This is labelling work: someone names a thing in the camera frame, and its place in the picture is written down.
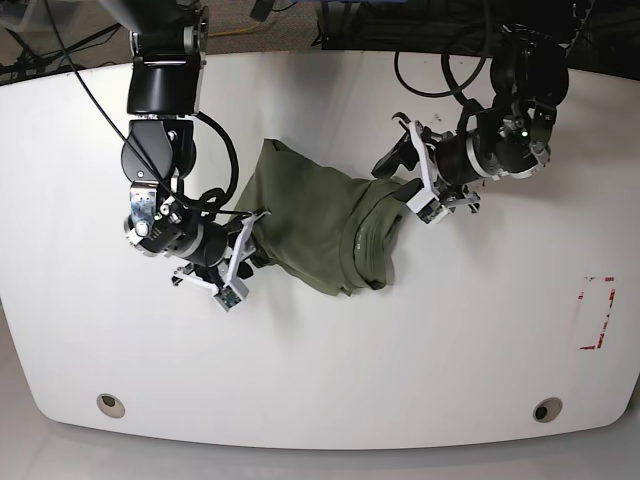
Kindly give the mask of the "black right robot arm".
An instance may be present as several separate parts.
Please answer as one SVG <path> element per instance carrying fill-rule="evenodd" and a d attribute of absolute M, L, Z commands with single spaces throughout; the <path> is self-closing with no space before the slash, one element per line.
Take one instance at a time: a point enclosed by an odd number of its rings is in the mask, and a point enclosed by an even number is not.
<path fill-rule="evenodd" d="M 127 99 L 131 115 L 121 151 L 130 181 L 127 239 L 142 253 L 187 261 L 187 273 L 221 286 L 220 264 L 237 240 L 247 213 L 216 221 L 239 180 L 237 152 L 228 133 L 199 109 L 209 10 L 201 1 L 105 1 L 103 7 L 130 33 L 133 57 Z M 227 188 L 212 188 L 197 199 L 184 180 L 197 158 L 194 123 L 214 130 L 230 161 Z"/>

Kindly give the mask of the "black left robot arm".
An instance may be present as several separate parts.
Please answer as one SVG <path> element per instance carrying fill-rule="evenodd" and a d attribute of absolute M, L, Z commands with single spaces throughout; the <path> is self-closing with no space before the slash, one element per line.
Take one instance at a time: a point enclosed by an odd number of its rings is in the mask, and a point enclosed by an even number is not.
<path fill-rule="evenodd" d="M 481 60 L 491 64 L 491 106 L 464 94 L 445 48 L 442 72 L 462 112 L 454 132 L 418 130 L 432 168 L 431 178 L 422 184 L 433 186 L 448 204 L 469 200 L 472 209 L 478 208 L 479 198 L 470 184 L 526 178 L 549 162 L 557 107 L 569 87 L 565 49 L 551 36 L 519 24 L 488 27 L 485 34 Z"/>

